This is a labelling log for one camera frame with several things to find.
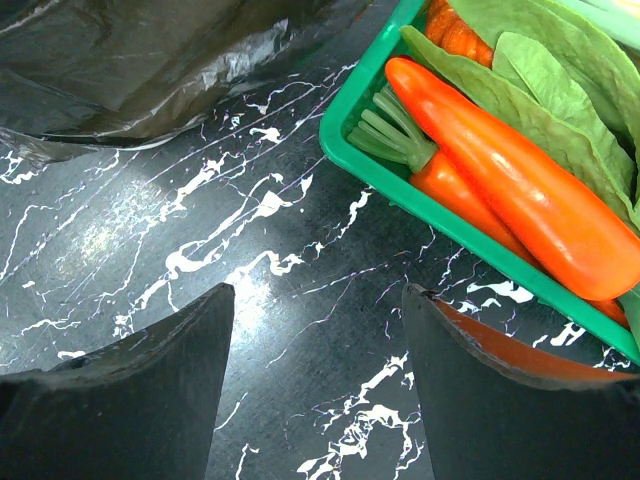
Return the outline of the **black trash bag roll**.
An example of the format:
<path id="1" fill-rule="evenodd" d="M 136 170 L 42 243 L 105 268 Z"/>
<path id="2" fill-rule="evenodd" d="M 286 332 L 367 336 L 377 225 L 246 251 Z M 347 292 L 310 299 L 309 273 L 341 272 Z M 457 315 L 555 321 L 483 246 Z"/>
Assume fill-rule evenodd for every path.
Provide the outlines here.
<path id="1" fill-rule="evenodd" d="M 143 150 L 291 71 L 363 1 L 5 1 L 1 141 L 42 166 Z"/>

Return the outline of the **large orange carrot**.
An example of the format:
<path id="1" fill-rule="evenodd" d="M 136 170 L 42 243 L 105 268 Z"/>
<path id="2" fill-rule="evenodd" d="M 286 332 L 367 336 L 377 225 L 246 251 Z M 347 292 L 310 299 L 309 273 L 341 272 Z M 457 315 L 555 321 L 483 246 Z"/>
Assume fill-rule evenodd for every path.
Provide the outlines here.
<path id="1" fill-rule="evenodd" d="M 385 75 L 418 126 L 559 283 L 594 301 L 638 285 L 638 237 L 574 175 L 414 61 L 394 57 Z"/>

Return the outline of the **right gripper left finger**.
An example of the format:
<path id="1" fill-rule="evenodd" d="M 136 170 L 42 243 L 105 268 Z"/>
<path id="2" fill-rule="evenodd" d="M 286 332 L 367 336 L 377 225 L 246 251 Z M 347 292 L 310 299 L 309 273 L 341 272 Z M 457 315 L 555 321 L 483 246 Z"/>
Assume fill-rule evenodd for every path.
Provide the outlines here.
<path id="1" fill-rule="evenodd" d="M 5 479 L 201 479 L 230 350 L 221 283 L 172 315 L 51 370 L 1 379 Z"/>

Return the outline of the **green plastic basket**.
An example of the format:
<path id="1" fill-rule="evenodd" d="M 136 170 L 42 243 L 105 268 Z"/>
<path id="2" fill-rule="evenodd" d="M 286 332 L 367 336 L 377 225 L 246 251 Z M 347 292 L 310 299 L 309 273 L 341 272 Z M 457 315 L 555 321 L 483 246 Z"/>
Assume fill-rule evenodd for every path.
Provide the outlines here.
<path id="1" fill-rule="evenodd" d="M 419 193 L 405 180 L 404 167 L 393 167 L 357 150 L 346 140 L 361 111 L 372 105 L 375 90 L 385 83 L 387 58 L 405 53 L 400 28 L 420 25 L 420 1 L 401 1 L 390 14 L 355 69 L 331 101 L 319 127 L 319 141 L 326 156 L 337 166 L 371 185 L 390 202 L 464 246 L 496 270 L 526 289 L 539 302 L 554 308 L 575 325 L 639 362 L 639 350 L 631 333 L 576 297 L 542 272 L 517 258 L 498 243 L 435 201 Z"/>

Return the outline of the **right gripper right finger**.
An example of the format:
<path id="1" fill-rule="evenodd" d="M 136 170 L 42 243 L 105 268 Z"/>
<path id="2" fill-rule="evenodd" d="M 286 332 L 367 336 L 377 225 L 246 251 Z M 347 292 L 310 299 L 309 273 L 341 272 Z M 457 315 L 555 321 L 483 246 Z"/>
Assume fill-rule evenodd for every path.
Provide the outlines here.
<path id="1" fill-rule="evenodd" d="M 635 479 L 639 379 L 536 349 L 407 284 L 402 320 L 438 479 Z"/>

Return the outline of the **green leafy vegetable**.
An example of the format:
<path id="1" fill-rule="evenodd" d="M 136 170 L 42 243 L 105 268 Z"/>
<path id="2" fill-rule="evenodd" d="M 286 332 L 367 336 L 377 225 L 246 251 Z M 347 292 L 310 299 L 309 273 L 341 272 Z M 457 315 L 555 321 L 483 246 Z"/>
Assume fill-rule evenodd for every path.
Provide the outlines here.
<path id="1" fill-rule="evenodd" d="M 433 1 L 424 29 L 401 35 L 407 59 L 532 141 L 639 239 L 639 73 L 606 33 L 554 1 Z M 583 300 L 638 331 L 639 283 Z"/>

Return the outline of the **small orange carrot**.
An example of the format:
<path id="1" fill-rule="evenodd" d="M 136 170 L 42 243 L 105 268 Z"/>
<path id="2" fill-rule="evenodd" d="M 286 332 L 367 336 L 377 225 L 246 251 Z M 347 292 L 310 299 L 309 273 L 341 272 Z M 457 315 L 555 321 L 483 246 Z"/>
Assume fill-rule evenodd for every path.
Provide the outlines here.
<path id="1" fill-rule="evenodd" d="M 472 192 L 451 161 L 427 139 L 391 88 L 373 95 L 376 112 L 365 109 L 347 140 L 361 151 L 410 170 L 409 183 L 497 243 L 542 271 L 544 267 L 507 226 Z"/>

